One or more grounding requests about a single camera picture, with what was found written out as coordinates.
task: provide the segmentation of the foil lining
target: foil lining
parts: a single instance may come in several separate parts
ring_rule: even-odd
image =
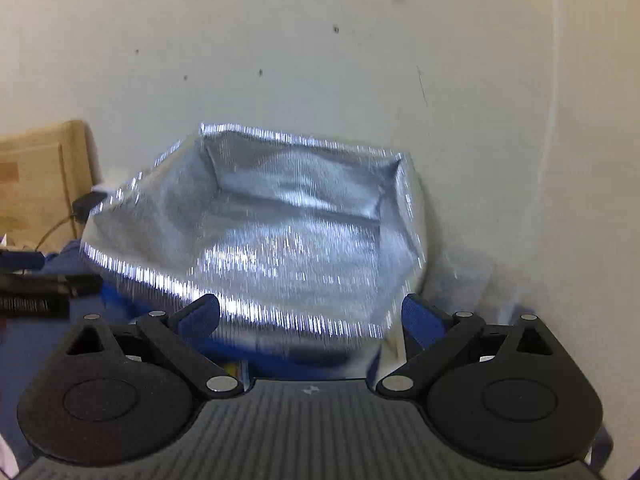
[[[409,156],[238,124],[202,124],[91,214],[85,259],[174,312],[220,300],[213,337],[262,352],[377,344],[426,269]]]

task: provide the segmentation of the white surface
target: white surface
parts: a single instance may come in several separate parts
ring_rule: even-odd
[[[484,253],[498,298],[529,291],[602,396],[622,479],[639,50],[640,0],[0,0],[0,134],[83,118],[108,184],[200,121],[407,150],[434,245]]]

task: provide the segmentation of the white logo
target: white logo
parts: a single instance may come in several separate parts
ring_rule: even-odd
[[[318,388],[317,386],[311,385],[304,388],[302,391],[305,392],[307,395],[313,395],[318,393],[320,391],[320,388]]]

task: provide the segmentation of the silver screw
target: silver screw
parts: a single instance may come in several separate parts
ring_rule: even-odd
[[[238,386],[236,378],[226,375],[218,375],[207,381],[207,388],[212,392],[230,392],[236,386]]]
[[[382,385],[392,392],[405,392],[414,387],[414,380],[404,375],[390,375],[382,379]]]

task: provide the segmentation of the blue fabric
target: blue fabric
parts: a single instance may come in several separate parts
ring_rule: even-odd
[[[79,243],[71,242],[42,269],[44,274],[91,272],[79,259]],[[70,319],[8,319],[0,340],[0,434],[14,452],[19,468],[32,459],[30,446],[22,436],[16,418],[22,391],[38,373],[45,359],[58,346],[69,328],[85,314],[100,314],[108,323],[126,323],[129,313],[120,302],[106,302],[100,296],[72,300]]]
[[[413,295],[402,302],[402,326],[422,348],[427,348],[447,333],[442,320],[424,308]]]

